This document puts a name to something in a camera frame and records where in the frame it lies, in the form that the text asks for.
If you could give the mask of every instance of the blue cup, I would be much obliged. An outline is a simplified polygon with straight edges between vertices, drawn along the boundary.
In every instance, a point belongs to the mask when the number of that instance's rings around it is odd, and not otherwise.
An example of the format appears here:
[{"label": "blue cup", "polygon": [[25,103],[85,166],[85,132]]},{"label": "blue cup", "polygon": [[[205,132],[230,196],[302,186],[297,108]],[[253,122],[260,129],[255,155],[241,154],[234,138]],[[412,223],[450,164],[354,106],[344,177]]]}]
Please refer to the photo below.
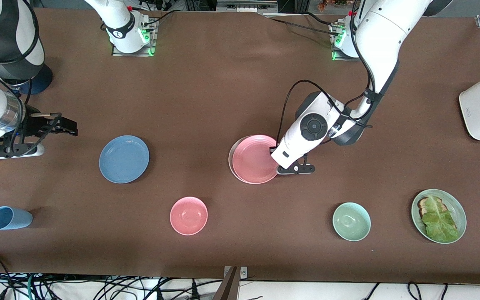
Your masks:
[{"label": "blue cup", "polygon": [[2,206],[0,207],[0,230],[25,228],[33,222],[32,217],[30,212],[23,209]]}]

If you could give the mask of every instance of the green plate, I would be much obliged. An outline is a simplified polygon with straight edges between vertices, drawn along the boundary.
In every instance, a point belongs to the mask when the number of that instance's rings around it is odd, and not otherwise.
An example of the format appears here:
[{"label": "green plate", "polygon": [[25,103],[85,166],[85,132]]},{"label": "green plate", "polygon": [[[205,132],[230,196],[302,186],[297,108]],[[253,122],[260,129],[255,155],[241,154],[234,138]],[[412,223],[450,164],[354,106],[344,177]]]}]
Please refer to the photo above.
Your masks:
[{"label": "green plate", "polygon": [[[451,217],[453,218],[453,221],[455,221],[455,225],[457,226],[457,230],[459,230],[459,238],[456,239],[455,241],[449,242],[449,243],[442,243],[442,242],[437,242],[430,237],[427,237],[427,234],[425,233],[425,224],[421,220],[420,216],[420,209],[418,207],[418,203],[421,199],[426,198],[427,196],[436,196],[440,199],[442,199],[442,203],[445,204],[447,209],[451,212]],[[451,194],[448,192],[444,192],[443,190],[424,190],[423,192],[420,192],[416,198],[414,198],[414,201],[412,203],[412,208],[411,208],[411,216],[412,220],[414,221],[414,225],[416,226],[417,230],[427,239],[439,243],[439,244],[451,244],[455,243],[458,241],[461,237],[463,237],[464,233],[466,232],[466,214],[464,212],[464,209],[460,205],[459,201],[455,199]]]}]

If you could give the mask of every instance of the blue plate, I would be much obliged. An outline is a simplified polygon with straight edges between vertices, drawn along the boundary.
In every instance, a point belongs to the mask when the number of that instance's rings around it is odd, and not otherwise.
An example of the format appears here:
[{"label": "blue plate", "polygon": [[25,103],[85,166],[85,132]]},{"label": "blue plate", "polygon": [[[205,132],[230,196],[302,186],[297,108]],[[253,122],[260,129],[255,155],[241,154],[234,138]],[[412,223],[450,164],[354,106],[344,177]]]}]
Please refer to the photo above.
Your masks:
[{"label": "blue plate", "polygon": [[148,164],[147,145],[133,135],[122,135],[111,140],[99,156],[101,174],[113,183],[129,183],[137,179]]}]

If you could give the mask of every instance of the white floor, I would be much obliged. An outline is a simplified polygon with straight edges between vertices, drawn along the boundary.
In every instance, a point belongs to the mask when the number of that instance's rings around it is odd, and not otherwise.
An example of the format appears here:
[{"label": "white floor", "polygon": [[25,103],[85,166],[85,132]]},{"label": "white floor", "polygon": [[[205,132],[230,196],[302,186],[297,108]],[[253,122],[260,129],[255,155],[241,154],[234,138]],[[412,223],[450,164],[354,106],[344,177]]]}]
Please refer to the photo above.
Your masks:
[{"label": "white floor", "polygon": [[[197,283],[204,283],[209,279],[198,279]],[[144,285],[152,288],[157,280],[145,280]],[[175,279],[166,283],[164,289],[186,289],[192,286],[191,279]],[[198,288],[201,295],[212,294],[217,290],[219,283],[212,283]],[[330,283],[330,282],[242,282],[238,300],[362,300],[366,298],[373,283]],[[423,300],[440,300],[443,285],[419,285]],[[53,291],[62,300],[92,300],[95,294],[103,289],[103,283],[56,283],[53,285]],[[113,289],[107,294],[105,300],[110,300]],[[137,295],[137,299],[143,299],[143,291],[132,289]],[[169,300],[179,292],[164,292],[164,299]],[[12,293],[7,293],[7,300],[12,299]],[[21,295],[19,300],[27,300],[27,297]],[[128,293],[121,293],[114,300],[134,300],[135,296]],[[176,298],[176,300],[189,299],[189,294]],[[406,284],[388,284],[381,283],[373,293],[370,300],[413,300],[407,292]],[[480,300],[480,285],[449,285],[445,300]],[[156,300],[156,294],[153,294],[149,300]]]}]

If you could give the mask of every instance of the dark blue object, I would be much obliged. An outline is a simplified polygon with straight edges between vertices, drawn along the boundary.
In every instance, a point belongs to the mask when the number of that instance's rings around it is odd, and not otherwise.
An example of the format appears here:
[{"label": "dark blue object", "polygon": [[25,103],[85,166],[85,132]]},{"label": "dark blue object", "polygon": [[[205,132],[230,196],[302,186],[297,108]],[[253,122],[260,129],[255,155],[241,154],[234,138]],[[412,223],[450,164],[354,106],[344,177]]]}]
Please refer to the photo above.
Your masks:
[{"label": "dark blue object", "polygon": [[[40,69],[40,72],[38,72],[38,74],[31,79],[31,85],[33,87],[31,90],[31,95],[36,95],[47,89],[47,87],[49,87],[49,85],[51,84],[52,80],[53,72],[48,67],[48,65],[44,63],[44,66]],[[19,91],[24,95],[27,95],[27,93],[29,93],[28,80],[19,87]]]},{"label": "dark blue object", "polygon": [[[47,89],[52,80],[53,72],[48,65],[44,64],[44,66],[42,66],[40,69],[40,72],[31,78],[30,85],[33,87],[31,90],[31,95],[36,95]],[[5,82],[10,86],[11,89],[16,90],[23,95],[27,95],[27,93],[29,93],[29,80],[5,80]]]}]

